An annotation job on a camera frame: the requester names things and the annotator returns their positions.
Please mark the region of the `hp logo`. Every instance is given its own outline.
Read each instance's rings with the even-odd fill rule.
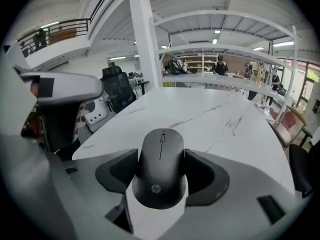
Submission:
[[[161,187],[158,184],[154,184],[151,187],[151,191],[155,194],[158,194],[161,191]]]

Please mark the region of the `ceiling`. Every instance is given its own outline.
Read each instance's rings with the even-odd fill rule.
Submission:
[[[150,0],[153,11],[154,21],[172,15],[186,13],[198,10],[230,10],[239,11],[243,13],[252,14],[270,20],[292,32],[291,25],[295,25],[298,34],[298,47],[300,50],[313,51],[314,56],[318,56],[320,51],[318,40],[315,38],[315,33],[301,13],[300,9],[292,0]],[[224,21],[223,16],[215,16],[212,19],[211,27],[221,28]],[[237,22],[233,19],[233,23],[229,25],[235,27]],[[168,23],[164,29],[156,27],[157,43],[160,46],[167,46],[169,44],[168,32],[177,33],[185,30],[190,32],[178,33],[172,35],[173,46],[185,45],[188,43],[208,42],[212,43],[213,39],[218,39],[220,44],[230,44],[244,46],[248,48],[263,47],[264,52],[268,51],[269,42],[262,41],[260,38],[254,36],[242,35],[234,32],[221,32],[215,34],[214,30],[208,30],[210,24],[210,17],[208,15],[201,15],[197,17],[183,18],[175,23]],[[241,23],[238,28],[244,28],[245,24]],[[134,28],[131,20],[130,3],[125,0],[108,18],[108,26],[104,30],[104,39],[106,40],[129,40],[129,44],[123,43],[117,47],[107,49],[106,53],[136,53],[133,49],[132,42],[135,40]],[[280,39],[275,43],[284,42],[286,39]],[[288,47],[276,48],[277,54],[281,54],[282,50],[287,50]]]
[[[9,38],[15,40],[27,30],[52,23],[75,18],[89,17],[99,0],[31,0],[23,9],[12,26]],[[270,20],[292,32],[294,24],[298,34],[299,53],[305,58],[319,61],[319,42],[304,15],[292,0],[150,0],[155,22],[163,18],[199,10],[229,10],[252,14]],[[239,19],[226,19],[226,25],[234,28]],[[230,31],[216,34],[214,28],[221,28],[224,17],[215,15],[194,16],[166,24],[165,28],[156,27],[158,47],[168,46],[168,32],[171,33],[173,46],[188,43],[208,42],[218,39],[218,44],[237,45],[247,48],[263,47],[268,51],[269,43],[261,38],[243,35]],[[241,30],[246,25],[241,22],[237,27]],[[136,55],[134,45],[135,33],[131,19],[130,2],[124,0],[107,19],[101,29],[103,38],[91,47],[90,53],[105,53],[113,57],[117,55]],[[285,56],[289,47],[279,47],[277,55]]]
[[[88,0],[30,0],[11,26],[6,39],[16,40],[25,33],[56,21],[82,17]]]

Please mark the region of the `bookshelf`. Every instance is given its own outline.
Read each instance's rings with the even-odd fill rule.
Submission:
[[[209,71],[213,64],[217,61],[218,55],[198,53],[186,55],[182,54],[179,56],[182,62],[187,63],[187,70],[197,73]]]

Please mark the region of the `person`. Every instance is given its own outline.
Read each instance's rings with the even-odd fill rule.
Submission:
[[[282,84],[279,85],[279,89],[277,90],[277,93],[281,96],[284,96],[286,94],[286,90],[284,90],[284,86]]]
[[[250,81],[253,81],[255,84],[257,82],[259,82],[261,80],[261,74],[262,74],[263,70],[264,70],[263,63],[259,63],[258,61],[255,61],[252,64],[252,73],[250,76]],[[248,100],[252,101],[256,97],[256,95],[257,95],[256,91],[250,90]]]
[[[40,42],[41,44],[41,48],[44,48],[47,46],[47,42],[46,42],[46,32],[41,28],[39,30],[39,34],[38,34],[38,41]]]
[[[227,63],[224,62],[224,58],[220,55],[218,55],[217,61],[213,63],[211,70],[220,76],[225,76],[227,71],[229,71]]]
[[[244,78],[248,78],[248,74],[249,74],[249,64],[248,63],[244,64],[243,73],[244,73]]]
[[[273,76],[272,76],[272,90],[274,90],[275,92],[278,90],[278,87],[279,87],[279,85],[280,85],[280,78],[279,78],[279,76],[277,75],[277,71],[275,71],[275,73],[273,74]],[[274,100],[274,98],[273,97],[270,97],[270,96],[268,96],[267,98],[266,98],[266,101],[265,102],[267,102],[268,101],[268,99],[269,99],[269,104],[268,104],[268,106],[270,107],[271,106],[271,104],[272,104],[272,102],[273,102],[273,100]]]
[[[23,54],[23,56],[26,58],[26,57],[28,57],[28,55],[29,55],[29,49],[28,49],[28,47],[26,47],[26,43],[25,43],[25,41],[22,41],[21,42],[21,44],[20,44],[20,46],[21,46],[21,49],[23,49],[22,50],[22,54]]]

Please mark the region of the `mouse scroll wheel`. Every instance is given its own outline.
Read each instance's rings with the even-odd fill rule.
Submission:
[[[160,142],[162,142],[162,143],[165,142],[165,137],[166,137],[166,135],[162,134],[162,135],[161,135]]]

